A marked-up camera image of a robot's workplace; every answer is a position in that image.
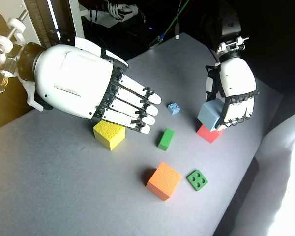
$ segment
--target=white robotic hand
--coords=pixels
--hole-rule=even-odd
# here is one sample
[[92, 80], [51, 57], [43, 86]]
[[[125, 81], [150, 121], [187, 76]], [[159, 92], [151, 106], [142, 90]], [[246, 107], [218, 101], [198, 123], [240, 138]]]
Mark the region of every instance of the white robotic hand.
[[[34, 51], [26, 46], [23, 51]], [[20, 62], [26, 56], [21, 54]], [[161, 98], [124, 74], [128, 65], [113, 53], [82, 38], [74, 46], [56, 45], [43, 51], [34, 69], [38, 95], [64, 112], [93, 116], [148, 134]]]
[[207, 101], [216, 99], [218, 92], [225, 98], [221, 117], [215, 127], [217, 131], [250, 119], [254, 96], [259, 94], [251, 69], [238, 55], [238, 50], [245, 48], [243, 42], [246, 39], [238, 37], [235, 42], [221, 43], [217, 51], [222, 54], [220, 63], [206, 67]]

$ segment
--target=lego brick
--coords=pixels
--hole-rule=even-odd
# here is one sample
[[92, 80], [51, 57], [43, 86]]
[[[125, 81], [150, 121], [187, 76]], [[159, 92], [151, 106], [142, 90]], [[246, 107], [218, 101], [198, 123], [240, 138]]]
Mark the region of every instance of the lego brick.
[[199, 170], [195, 170], [187, 179], [196, 191], [199, 191], [207, 184], [207, 179]]
[[169, 112], [173, 115], [176, 114], [180, 111], [180, 106], [177, 103], [171, 103], [167, 106], [167, 109], [169, 110]]
[[169, 144], [171, 143], [172, 141], [172, 138], [174, 136], [174, 131], [170, 130], [170, 129], [165, 129], [165, 132], [162, 136], [162, 139], [161, 141], [159, 142], [158, 144], [158, 148], [166, 151], [169, 147]]
[[218, 137], [222, 135], [224, 130], [217, 131], [214, 130], [210, 132], [204, 125], [201, 125], [200, 129], [197, 131], [197, 134], [199, 134], [202, 138], [207, 140], [210, 143], [213, 143]]
[[215, 130], [215, 125], [220, 119], [224, 103], [220, 99], [206, 102], [202, 105], [198, 120], [208, 128], [209, 131]]
[[126, 135], [125, 127], [104, 120], [94, 126], [93, 131], [95, 138], [110, 151], [113, 150]]
[[146, 188], [165, 201], [172, 196], [181, 179], [180, 173], [162, 162], [149, 179]]

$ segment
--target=gray table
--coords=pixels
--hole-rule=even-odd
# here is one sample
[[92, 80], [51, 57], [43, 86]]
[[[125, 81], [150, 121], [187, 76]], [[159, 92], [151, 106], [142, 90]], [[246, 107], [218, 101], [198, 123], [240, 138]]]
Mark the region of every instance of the gray table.
[[[113, 151], [93, 135], [94, 120], [32, 111], [0, 129], [0, 236], [210, 236], [245, 174], [282, 96], [257, 81], [253, 118], [213, 144], [196, 134], [205, 101], [208, 49], [186, 34], [129, 61], [127, 74], [163, 101], [149, 135], [127, 130]], [[166, 104], [177, 102], [179, 114]], [[165, 152], [160, 133], [174, 130]], [[163, 202], [145, 188], [165, 161], [183, 175]], [[186, 176], [199, 169], [196, 192]]]

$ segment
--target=green block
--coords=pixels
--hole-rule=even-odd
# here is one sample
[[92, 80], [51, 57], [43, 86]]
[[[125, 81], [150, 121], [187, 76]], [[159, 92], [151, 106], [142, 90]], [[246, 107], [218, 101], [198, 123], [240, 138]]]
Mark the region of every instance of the green block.
[[199, 191], [207, 184], [207, 179], [202, 175], [199, 170], [195, 170], [188, 177], [188, 181], [191, 183], [192, 187]]
[[158, 144], [158, 148], [166, 151], [168, 149], [168, 147], [169, 147], [169, 144], [172, 141], [173, 136], [174, 136], [174, 131], [172, 131], [170, 129], [165, 129], [163, 137], [162, 137], [161, 141]]

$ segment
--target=blue cube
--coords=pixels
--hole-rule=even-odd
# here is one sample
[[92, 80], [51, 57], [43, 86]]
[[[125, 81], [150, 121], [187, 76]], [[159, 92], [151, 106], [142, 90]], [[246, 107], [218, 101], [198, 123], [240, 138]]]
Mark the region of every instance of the blue cube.
[[174, 103], [169, 104], [167, 106], [167, 109], [173, 115], [173, 114], [176, 114], [180, 111], [180, 106], [178, 106], [178, 104], [174, 102]]
[[215, 130], [215, 125], [221, 117], [224, 103], [220, 99], [206, 102], [198, 114], [198, 120], [210, 131]]

